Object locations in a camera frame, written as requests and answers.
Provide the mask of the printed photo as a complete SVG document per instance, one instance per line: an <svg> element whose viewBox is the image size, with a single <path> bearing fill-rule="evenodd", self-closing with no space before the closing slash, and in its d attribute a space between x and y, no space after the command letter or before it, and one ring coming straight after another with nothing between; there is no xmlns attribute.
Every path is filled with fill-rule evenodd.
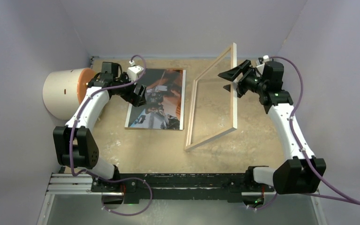
<svg viewBox="0 0 360 225"><path fill-rule="evenodd" d="M140 79L146 104L130 105L125 128L183 130L186 70L148 68Z"/></svg>

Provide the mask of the wooden picture frame with glass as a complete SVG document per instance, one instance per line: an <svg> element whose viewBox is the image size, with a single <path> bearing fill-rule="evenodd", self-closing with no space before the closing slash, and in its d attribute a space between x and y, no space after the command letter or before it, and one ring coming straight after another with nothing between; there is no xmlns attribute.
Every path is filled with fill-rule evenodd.
<svg viewBox="0 0 360 225"><path fill-rule="evenodd" d="M213 69L221 60L225 58L225 56L230 56L230 68L235 68L237 66L237 44L230 44L216 59L200 74L198 75L193 83L190 97L190 109L189 109L189 119L187 123L187 131L185 138L185 152L190 152L193 149L200 147L204 144L210 143L224 135L227 135L238 128L238 98L236 94L236 83L230 83L230 94L231 94L231 103L230 103L230 119L231 125L228 128L224 128L221 131L216 132L213 135L208 135L204 137L201 141L192 143L192 134L193 134L193 125L194 125L194 117L195 117L195 109L196 109L196 97L197 97L197 88L198 82L205 76L207 73Z"/></svg>

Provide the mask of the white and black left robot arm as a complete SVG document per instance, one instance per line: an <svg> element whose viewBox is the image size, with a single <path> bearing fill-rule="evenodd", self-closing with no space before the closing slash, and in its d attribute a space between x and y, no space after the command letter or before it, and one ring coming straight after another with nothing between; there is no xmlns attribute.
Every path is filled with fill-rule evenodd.
<svg viewBox="0 0 360 225"><path fill-rule="evenodd" d="M98 145L92 130L111 97L119 96L133 106L146 103L146 87L137 82L145 74L145 65L136 65L130 60L126 71L118 63L103 62L101 72L86 83L86 94L80 106L64 126L53 130L53 141L58 163L71 169L73 176L89 173L103 180L103 186L110 192L121 186L117 166L99 155Z"/></svg>

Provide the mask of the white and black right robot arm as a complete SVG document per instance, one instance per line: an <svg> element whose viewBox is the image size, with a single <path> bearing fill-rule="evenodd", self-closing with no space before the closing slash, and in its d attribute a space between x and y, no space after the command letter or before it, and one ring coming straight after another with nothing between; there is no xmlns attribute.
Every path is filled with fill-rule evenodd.
<svg viewBox="0 0 360 225"><path fill-rule="evenodd" d="M285 161L277 169L250 166L244 178L246 188L255 191L265 184L280 195L311 194L318 189L326 163L324 159L317 158L306 143L297 123L293 100L282 88L283 75L283 64L272 60L258 68L245 60L218 74L220 78L235 82L237 97L248 91L258 94L260 104L276 128L284 152Z"/></svg>

